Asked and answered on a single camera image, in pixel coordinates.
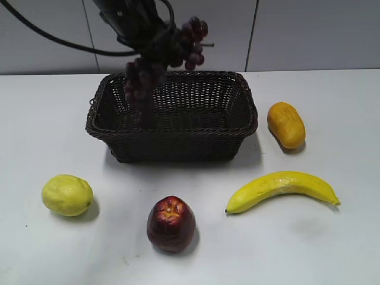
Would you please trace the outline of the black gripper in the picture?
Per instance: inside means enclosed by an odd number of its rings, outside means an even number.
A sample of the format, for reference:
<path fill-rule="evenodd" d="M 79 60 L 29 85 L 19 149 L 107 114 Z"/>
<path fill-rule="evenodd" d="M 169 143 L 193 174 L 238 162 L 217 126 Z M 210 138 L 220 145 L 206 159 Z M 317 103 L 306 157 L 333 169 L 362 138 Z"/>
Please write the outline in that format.
<path fill-rule="evenodd" d="M 169 25 L 158 15 L 155 1 L 96 0 L 102 20 L 119 43 L 138 53 L 161 49 L 169 40 Z"/>

